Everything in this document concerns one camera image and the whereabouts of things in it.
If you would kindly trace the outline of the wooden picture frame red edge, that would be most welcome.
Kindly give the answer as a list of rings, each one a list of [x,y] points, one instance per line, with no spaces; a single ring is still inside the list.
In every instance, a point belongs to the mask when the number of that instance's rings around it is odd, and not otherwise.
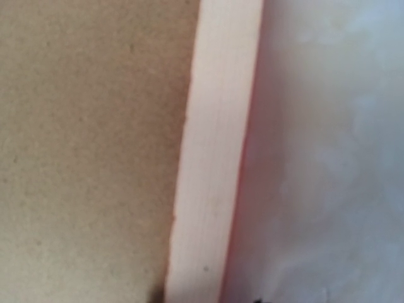
[[[262,1],[201,1],[175,189],[166,302],[218,302],[258,55]]]

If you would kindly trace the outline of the brown cardboard backing board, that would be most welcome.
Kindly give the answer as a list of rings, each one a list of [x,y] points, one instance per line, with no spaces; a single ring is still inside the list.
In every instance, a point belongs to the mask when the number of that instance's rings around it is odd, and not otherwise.
[[[197,1],[1,2],[1,301],[161,302]]]

